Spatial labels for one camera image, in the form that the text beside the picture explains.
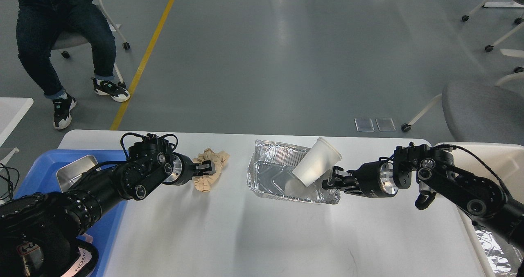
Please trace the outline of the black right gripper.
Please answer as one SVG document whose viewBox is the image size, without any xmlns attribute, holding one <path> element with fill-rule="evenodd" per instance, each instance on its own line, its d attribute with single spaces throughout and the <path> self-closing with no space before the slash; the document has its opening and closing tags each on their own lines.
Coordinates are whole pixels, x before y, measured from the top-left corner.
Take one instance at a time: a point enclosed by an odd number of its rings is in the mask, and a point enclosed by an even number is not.
<svg viewBox="0 0 524 277">
<path fill-rule="evenodd" d="M 411 182 L 411 171 L 399 171 L 391 161 L 376 161 L 365 163 L 357 170 L 345 171 L 333 166 L 321 187 L 368 198 L 391 198 L 399 189 L 409 188 Z"/>
</svg>

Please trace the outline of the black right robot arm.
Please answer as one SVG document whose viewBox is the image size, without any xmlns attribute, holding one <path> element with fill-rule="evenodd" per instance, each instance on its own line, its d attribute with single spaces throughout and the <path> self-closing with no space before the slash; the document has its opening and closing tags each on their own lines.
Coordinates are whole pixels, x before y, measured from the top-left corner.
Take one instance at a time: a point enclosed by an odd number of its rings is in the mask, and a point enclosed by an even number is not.
<svg viewBox="0 0 524 277">
<path fill-rule="evenodd" d="M 390 157 L 380 157 L 356 170 L 333 167 L 322 188 L 367 198 L 391 198 L 399 189 L 409 188 L 414 176 L 419 185 L 415 203 L 419 210 L 440 194 L 462 210 L 473 225 L 522 249 L 523 204 L 513 198 L 500 177 L 481 178 L 456 167 L 452 150 L 457 148 L 451 144 L 398 146 Z"/>
</svg>

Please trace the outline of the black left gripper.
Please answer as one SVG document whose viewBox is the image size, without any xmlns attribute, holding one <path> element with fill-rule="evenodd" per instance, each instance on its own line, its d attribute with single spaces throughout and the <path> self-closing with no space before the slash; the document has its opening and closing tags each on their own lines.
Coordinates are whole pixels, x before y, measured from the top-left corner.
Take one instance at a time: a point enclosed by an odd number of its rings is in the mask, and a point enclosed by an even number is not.
<svg viewBox="0 0 524 277">
<path fill-rule="evenodd" d="M 195 163 L 191 158 L 180 153 L 173 154 L 172 173 L 162 182 L 164 185 L 181 186 L 193 177 L 214 175 L 216 167 L 214 162 Z"/>
</svg>

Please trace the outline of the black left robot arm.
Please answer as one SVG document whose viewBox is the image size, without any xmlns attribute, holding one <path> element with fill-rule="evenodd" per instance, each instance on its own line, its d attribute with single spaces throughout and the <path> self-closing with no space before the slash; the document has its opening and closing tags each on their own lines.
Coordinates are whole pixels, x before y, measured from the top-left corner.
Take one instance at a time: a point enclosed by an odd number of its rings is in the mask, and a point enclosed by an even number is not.
<svg viewBox="0 0 524 277">
<path fill-rule="evenodd" d="M 133 134 L 125 161 L 107 161 L 82 173 L 65 192 L 34 193 L 1 206 L 2 277 L 87 277 L 99 252 L 87 232 L 125 200 L 143 200 L 161 184 L 184 185 L 212 175 L 215 164 L 177 153 L 168 135 Z"/>
</svg>

